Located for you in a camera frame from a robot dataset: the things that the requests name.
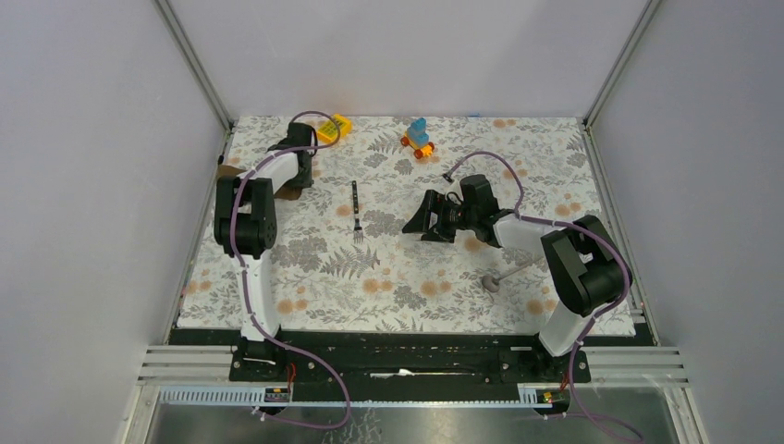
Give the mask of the metal spoon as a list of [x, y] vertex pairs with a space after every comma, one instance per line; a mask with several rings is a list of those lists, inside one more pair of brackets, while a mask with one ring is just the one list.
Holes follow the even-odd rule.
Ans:
[[533, 262], [529, 261], [524, 263], [523, 265], [517, 266], [510, 270], [507, 270], [504, 273], [500, 273], [498, 275], [485, 275], [480, 279], [480, 283], [483, 289], [496, 293], [500, 290], [500, 283], [502, 280], [511, 277], [512, 275], [522, 271], [526, 267], [530, 266]]

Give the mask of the brown cloth napkin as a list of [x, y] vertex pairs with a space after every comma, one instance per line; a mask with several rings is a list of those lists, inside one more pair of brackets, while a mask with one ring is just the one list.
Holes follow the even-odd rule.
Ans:
[[[291, 170], [287, 167], [266, 167], [263, 168], [261, 172], [256, 172], [253, 175], [254, 179], [266, 178], [271, 179], [273, 185], [276, 187], [276, 192], [274, 194], [276, 199], [282, 199], [286, 201], [296, 201], [301, 196], [301, 189], [292, 188], [286, 185], [286, 182], [291, 179], [289, 173]], [[241, 169], [234, 166], [228, 165], [221, 165], [218, 167], [216, 171], [216, 178], [220, 179], [222, 177], [239, 177], [245, 178], [250, 174], [249, 170]]]

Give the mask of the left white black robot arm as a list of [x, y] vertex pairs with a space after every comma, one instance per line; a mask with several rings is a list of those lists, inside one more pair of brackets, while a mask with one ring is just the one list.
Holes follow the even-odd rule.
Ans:
[[271, 290], [271, 252], [277, 238], [275, 199], [297, 200], [313, 185], [312, 158], [317, 148], [315, 129], [293, 122], [286, 137], [267, 149], [262, 167], [220, 173], [216, 181], [214, 239], [237, 261], [244, 311], [234, 365], [251, 364], [266, 380], [279, 378], [287, 367], [285, 352], [267, 338], [275, 337], [280, 329]]

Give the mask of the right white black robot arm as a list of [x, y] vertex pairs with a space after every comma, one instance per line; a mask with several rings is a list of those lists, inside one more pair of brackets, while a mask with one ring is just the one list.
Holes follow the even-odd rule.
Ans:
[[421, 241], [451, 243], [458, 231], [469, 230], [494, 248], [545, 258], [558, 303], [538, 333], [542, 349], [532, 353], [530, 367], [539, 379], [552, 381], [566, 370], [565, 354], [582, 342], [587, 326], [628, 292], [631, 271], [597, 216], [572, 222], [518, 216], [500, 207], [485, 176], [469, 176], [459, 186], [456, 199], [426, 191], [401, 231]]

